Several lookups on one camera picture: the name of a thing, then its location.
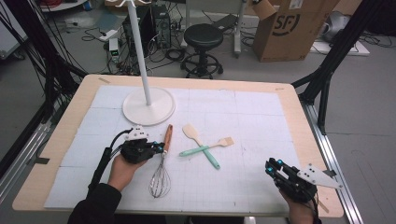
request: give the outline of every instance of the table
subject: table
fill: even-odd
[[[300,164],[302,167],[305,167],[308,163],[314,163],[318,168],[322,170],[326,169],[298,96],[290,84],[166,77],[149,77],[148,83],[150,86],[163,88],[276,93],[282,104]],[[13,203],[15,210],[52,211],[44,208],[44,203],[54,182],[57,169],[62,162],[64,154],[69,149],[77,133],[77,128],[95,97],[96,91],[102,85],[141,86],[142,82],[140,77],[89,75],[84,78],[75,97],[69,107],[67,107],[41,154],[41,157],[50,159],[49,163],[35,165]],[[318,195],[322,204],[319,206],[321,217],[341,217],[344,214],[344,210],[334,189],[318,187]]]
[[[215,2],[186,0],[186,29],[191,24],[190,21],[191,9],[201,9],[208,12],[238,14],[238,22],[236,25],[235,32],[233,34],[233,53],[237,58],[241,53],[241,25],[244,19],[244,12],[245,12],[247,0],[215,1]],[[187,47],[187,43],[184,40],[184,38],[181,43],[181,46],[183,48]]]

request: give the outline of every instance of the cardboard box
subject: cardboard box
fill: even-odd
[[[344,15],[352,16],[360,4],[361,0],[340,0],[340,2],[337,4],[333,11],[339,11]],[[246,7],[245,15],[256,16],[253,7]]]
[[[339,0],[261,0],[253,51],[260,62],[303,60]]]

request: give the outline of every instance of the round white base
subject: round white base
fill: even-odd
[[[149,88],[151,105],[147,105],[144,89],[130,93],[124,100],[122,111],[134,124],[152,126],[169,119],[175,111],[175,99],[169,91]]]

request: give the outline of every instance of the green handle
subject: green handle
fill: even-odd
[[[217,170],[220,169],[220,165],[219,165],[218,161],[216,161],[216,159],[212,156],[212,154],[210,154],[210,152],[208,150],[204,149],[204,154],[206,155],[206,157],[210,161],[210,163],[212,163],[212,165]]]
[[[181,156],[181,157],[190,156],[190,155],[192,155],[194,153],[203,151],[203,150],[208,149],[208,148],[209,148],[209,146],[193,148],[193,149],[190,149],[190,150],[182,151],[178,155]]]

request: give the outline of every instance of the power strip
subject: power strip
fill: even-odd
[[[101,37],[99,37],[99,39],[103,41],[107,41],[109,38],[111,38],[111,36],[113,36],[116,33],[117,33],[116,30],[110,30],[106,33],[106,35],[102,35]]]

